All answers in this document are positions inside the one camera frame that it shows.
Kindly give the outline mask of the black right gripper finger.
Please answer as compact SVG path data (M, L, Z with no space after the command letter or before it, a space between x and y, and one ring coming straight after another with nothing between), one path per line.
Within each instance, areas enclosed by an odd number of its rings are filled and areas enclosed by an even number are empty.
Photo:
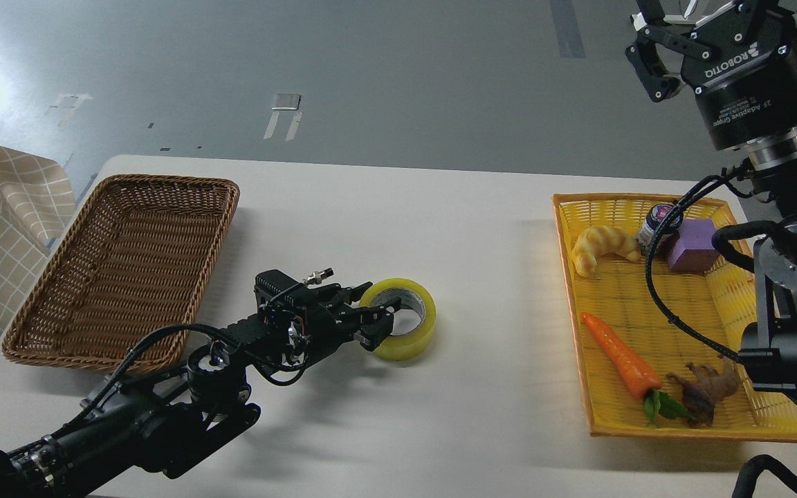
M779 1L738 1L738 25L740 28L757 28L768 19L797 27L797 4L793 10L779 6Z
M667 14L660 1L636 1L636 6L639 12L630 16L636 38L624 53L648 97L661 103L678 94L682 79L667 69L658 47L695 61L711 61L714 47L696 38L692 13Z

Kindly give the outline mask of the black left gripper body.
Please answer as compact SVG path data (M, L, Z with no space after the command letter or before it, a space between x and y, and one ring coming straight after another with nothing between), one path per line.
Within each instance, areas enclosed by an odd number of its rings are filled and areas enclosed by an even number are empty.
M283 365L314 365L354 340L357 312L333 312L336 284L310 289L291 284L282 291L281 303L288 313L288 343Z

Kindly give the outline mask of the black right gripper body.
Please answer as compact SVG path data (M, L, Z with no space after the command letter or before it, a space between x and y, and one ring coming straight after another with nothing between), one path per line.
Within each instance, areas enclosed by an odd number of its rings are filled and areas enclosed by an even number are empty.
M695 24L702 48L682 80L717 150L797 127L797 18L783 7L722 7Z

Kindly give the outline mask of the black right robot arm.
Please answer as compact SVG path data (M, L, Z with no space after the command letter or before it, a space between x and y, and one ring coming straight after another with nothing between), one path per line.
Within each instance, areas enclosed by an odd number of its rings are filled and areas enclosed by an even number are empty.
M682 196L645 247L645 282L670 324L743 366L756 391L781 393L797 406L797 7L778 1L729 1L712 13L690 2L681 16L658 1L639 1L636 39L625 54L655 103L683 85L695 101L717 150L742 150L731 172L708 176ZM664 305L652 261L668 224L703 196L732 180L767 193L780 221L749 221L719 229L719 255L755 277L756 320L744 328L739 352L709 340ZM739 472L733 496L750 497L770 472L797 495L797 476L771 456L756 456Z

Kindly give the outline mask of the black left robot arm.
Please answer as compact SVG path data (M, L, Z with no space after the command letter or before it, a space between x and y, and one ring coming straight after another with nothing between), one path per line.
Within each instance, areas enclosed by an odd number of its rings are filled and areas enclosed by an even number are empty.
M131 468L179 478L257 422L246 380L253 367L273 385L276 373L301 376L357 341L368 351L392 334L401 297L361 300L373 289L324 286L332 269L296 281L278 269L257 274L256 313L222 329L167 326L145 336L82 412L38 441L0 450L0 497L85 497ZM179 331L209 339L184 365L129 378L153 344Z

